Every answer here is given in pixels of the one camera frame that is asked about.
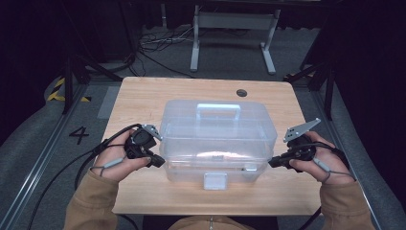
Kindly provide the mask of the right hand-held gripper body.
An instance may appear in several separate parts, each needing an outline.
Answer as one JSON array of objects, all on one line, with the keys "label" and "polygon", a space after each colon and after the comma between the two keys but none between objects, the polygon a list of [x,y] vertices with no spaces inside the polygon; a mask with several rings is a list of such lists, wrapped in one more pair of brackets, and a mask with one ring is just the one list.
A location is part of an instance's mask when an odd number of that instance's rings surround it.
[{"label": "right hand-held gripper body", "polygon": [[305,134],[313,127],[317,126],[321,120],[319,118],[313,121],[289,127],[283,137],[288,150],[282,156],[287,159],[310,160],[315,153],[311,139]]}]

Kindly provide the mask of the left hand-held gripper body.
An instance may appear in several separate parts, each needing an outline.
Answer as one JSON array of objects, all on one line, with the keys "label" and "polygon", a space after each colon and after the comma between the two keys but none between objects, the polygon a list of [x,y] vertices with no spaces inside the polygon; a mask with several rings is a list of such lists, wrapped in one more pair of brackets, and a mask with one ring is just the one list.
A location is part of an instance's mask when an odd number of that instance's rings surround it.
[{"label": "left hand-held gripper body", "polygon": [[150,150],[157,145],[156,139],[161,141],[163,137],[154,125],[137,124],[136,130],[125,141],[126,156],[129,159],[150,157],[152,160],[162,160],[161,156]]}]

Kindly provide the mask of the clear plastic storage box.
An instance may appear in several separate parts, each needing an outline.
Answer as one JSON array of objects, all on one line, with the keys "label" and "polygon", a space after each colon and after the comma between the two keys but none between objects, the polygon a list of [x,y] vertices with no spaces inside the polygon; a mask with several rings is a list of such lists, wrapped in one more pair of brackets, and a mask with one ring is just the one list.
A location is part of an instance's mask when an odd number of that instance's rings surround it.
[{"label": "clear plastic storage box", "polygon": [[[278,137],[261,103],[171,100],[166,103],[160,154],[172,182],[225,190],[252,183],[267,169]],[[244,172],[256,164],[256,172]]]}]

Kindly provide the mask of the person's right hand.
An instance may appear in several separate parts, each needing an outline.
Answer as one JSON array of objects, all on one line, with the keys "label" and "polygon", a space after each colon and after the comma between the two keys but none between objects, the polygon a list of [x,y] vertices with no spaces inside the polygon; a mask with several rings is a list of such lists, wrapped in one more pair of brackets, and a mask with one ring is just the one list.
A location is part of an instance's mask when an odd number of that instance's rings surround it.
[{"label": "person's right hand", "polygon": [[317,181],[326,185],[342,185],[355,181],[342,160],[330,149],[317,147],[316,161],[292,159],[289,164],[296,170],[311,174]]}]

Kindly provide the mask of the person's left hand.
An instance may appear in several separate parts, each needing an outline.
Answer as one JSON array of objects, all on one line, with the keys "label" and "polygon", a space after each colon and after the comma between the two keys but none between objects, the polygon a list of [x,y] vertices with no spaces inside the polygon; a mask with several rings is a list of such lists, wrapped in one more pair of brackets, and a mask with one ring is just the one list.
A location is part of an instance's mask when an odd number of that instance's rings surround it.
[{"label": "person's left hand", "polygon": [[96,158],[90,171],[103,178],[120,182],[131,173],[145,167],[150,161],[149,157],[135,159],[126,157],[124,144],[133,132],[134,130],[130,129],[114,138],[110,143],[110,147],[106,148]]}]

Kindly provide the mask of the black tripod stand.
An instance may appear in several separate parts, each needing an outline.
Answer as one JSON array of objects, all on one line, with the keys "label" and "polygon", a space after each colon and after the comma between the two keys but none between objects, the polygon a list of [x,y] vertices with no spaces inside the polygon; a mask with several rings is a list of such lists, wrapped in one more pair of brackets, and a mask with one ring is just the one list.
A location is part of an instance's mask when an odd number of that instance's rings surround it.
[{"label": "black tripod stand", "polygon": [[67,114],[74,103],[73,78],[76,78],[79,84],[88,84],[90,76],[86,66],[90,66],[96,72],[99,72],[113,81],[122,81],[123,79],[113,72],[105,69],[94,60],[80,55],[69,56],[65,62],[65,101],[63,114]]},{"label": "black tripod stand", "polygon": [[306,67],[299,73],[288,74],[283,78],[283,80],[289,83],[293,83],[294,81],[298,81],[308,76],[311,76],[311,80],[307,84],[307,88],[310,91],[319,91],[323,85],[326,86],[323,110],[327,115],[327,118],[331,121],[332,97],[335,81],[335,72],[333,70],[332,64],[330,62],[315,64]]}]

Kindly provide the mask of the person's torso tan jacket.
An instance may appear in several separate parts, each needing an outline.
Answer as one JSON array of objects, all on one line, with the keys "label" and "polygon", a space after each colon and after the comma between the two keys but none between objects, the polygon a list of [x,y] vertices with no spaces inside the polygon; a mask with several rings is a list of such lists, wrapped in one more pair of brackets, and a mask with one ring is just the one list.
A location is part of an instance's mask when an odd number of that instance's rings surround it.
[{"label": "person's torso tan jacket", "polygon": [[256,230],[225,216],[192,216],[181,218],[168,230]]}]

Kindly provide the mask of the yellow black floor tape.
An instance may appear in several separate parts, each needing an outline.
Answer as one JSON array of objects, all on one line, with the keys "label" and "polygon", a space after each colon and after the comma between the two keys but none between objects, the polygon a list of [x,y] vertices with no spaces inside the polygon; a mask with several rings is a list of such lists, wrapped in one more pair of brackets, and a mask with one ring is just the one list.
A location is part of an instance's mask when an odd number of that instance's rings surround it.
[{"label": "yellow black floor tape", "polygon": [[60,102],[65,101],[65,97],[58,94],[59,90],[64,85],[64,83],[65,83],[65,78],[63,78],[63,77],[61,77],[57,80],[53,90],[51,91],[50,95],[47,98],[48,101],[60,101]]}]

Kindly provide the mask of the white metal desk frame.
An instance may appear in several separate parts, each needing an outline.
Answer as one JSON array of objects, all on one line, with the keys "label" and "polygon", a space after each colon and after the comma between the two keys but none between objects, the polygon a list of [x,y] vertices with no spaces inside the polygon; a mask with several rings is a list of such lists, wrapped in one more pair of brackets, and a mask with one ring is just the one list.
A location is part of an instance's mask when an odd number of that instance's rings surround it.
[{"label": "white metal desk frame", "polygon": [[276,74],[276,68],[271,57],[270,45],[280,18],[280,10],[268,14],[206,12],[198,5],[194,6],[193,14],[193,45],[190,70],[198,70],[199,61],[199,30],[204,29],[238,29],[267,31],[267,38],[259,45],[269,75]]}]

